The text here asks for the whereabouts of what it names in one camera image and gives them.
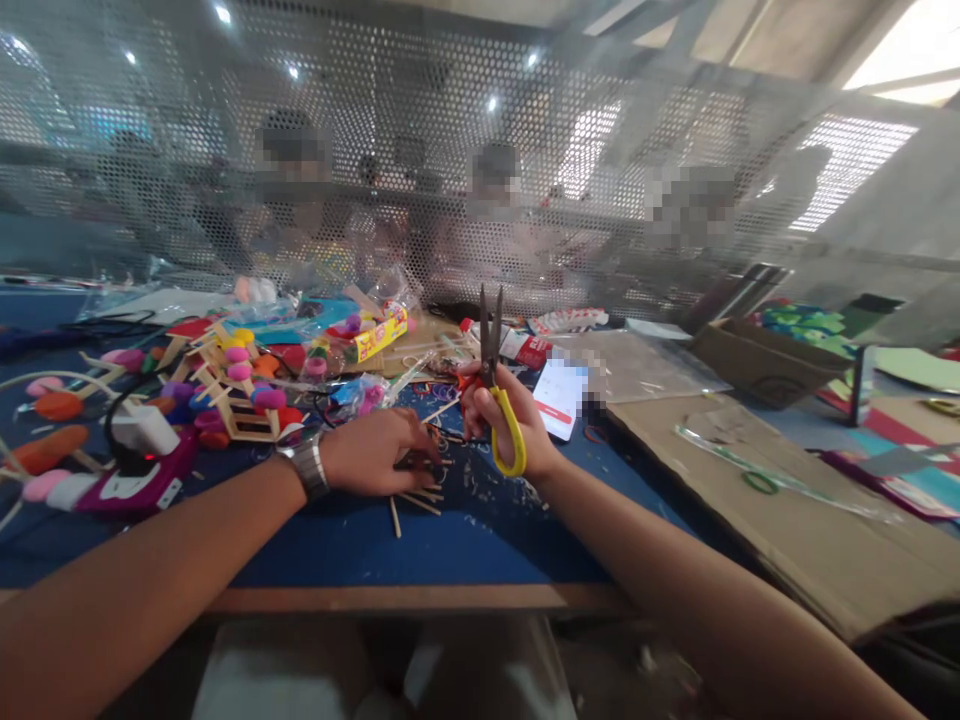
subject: cardboard box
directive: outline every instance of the cardboard box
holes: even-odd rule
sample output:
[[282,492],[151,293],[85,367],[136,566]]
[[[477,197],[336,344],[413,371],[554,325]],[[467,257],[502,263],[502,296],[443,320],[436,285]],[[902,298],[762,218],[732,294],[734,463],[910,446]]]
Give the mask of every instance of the cardboard box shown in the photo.
[[853,361],[743,320],[720,320],[693,338],[690,351],[721,378],[782,409],[843,377]]
[[[756,553],[785,593],[849,644],[898,618],[960,599],[960,543],[845,477],[725,395],[608,405],[612,419]],[[723,426],[715,418],[722,418]],[[713,430],[702,429],[706,421]],[[679,424],[723,435],[740,457],[830,498],[899,512],[886,524],[783,489],[751,489],[732,463],[680,437]]]

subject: transparent plastic bag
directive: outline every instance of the transparent plastic bag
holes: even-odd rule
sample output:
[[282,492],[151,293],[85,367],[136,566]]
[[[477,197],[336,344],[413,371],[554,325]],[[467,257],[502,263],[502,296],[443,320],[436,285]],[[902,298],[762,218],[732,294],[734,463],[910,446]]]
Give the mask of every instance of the transparent plastic bag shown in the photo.
[[589,368],[588,387],[597,401],[689,397],[731,388],[676,343],[630,330],[551,335],[550,342],[551,359]]

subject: table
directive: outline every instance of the table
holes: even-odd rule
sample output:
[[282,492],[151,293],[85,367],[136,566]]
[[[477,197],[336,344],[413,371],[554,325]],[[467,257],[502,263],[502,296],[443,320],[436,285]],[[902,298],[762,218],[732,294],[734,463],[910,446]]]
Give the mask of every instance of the table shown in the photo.
[[[73,319],[82,298],[31,296],[29,302],[0,296],[0,317],[28,329]],[[102,353],[112,345],[98,348]],[[75,350],[49,353],[0,367],[0,380],[43,369],[81,369]],[[26,400],[16,389],[0,394],[0,433],[13,446],[37,436],[39,418],[11,422]],[[401,404],[421,416],[440,405],[404,391]],[[441,416],[459,429],[459,410]],[[595,444],[575,431],[561,451],[628,498],[701,539],[757,573],[759,563],[731,538],[714,516],[601,416],[591,417],[609,437]],[[105,445],[96,426],[87,451]],[[394,538],[382,499],[332,495],[293,517],[241,570],[211,607],[219,612],[437,611],[629,609],[625,597],[583,546],[549,513],[531,502],[516,482],[498,477],[475,450],[451,446],[456,460],[446,481],[443,515],[435,517],[398,500],[401,539]],[[248,467],[250,446],[223,453],[202,451],[183,496],[203,492]],[[470,471],[464,468],[469,463]],[[0,511],[17,488],[0,484]],[[0,589],[27,587],[123,528],[43,506],[25,507],[0,534]]]

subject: mesh screen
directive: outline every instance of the mesh screen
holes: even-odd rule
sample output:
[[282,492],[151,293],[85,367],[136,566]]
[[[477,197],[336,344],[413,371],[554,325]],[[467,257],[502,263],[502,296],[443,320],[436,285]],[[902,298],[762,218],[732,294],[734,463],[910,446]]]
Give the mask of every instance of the mesh screen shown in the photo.
[[95,227],[38,271],[399,262],[430,299],[668,319],[801,262],[917,130],[843,98],[398,5],[2,0],[0,209]]

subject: paper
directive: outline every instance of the paper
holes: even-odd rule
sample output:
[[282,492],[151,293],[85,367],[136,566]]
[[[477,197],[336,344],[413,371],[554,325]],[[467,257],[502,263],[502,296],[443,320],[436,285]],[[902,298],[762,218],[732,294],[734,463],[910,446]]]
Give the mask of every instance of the paper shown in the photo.
[[533,399],[547,432],[560,440],[569,440],[573,426],[583,407],[587,389],[586,368],[567,364],[561,359],[548,360],[533,391]]
[[943,392],[960,394],[960,362],[917,348],[880,348],[877,367],[888,375]]

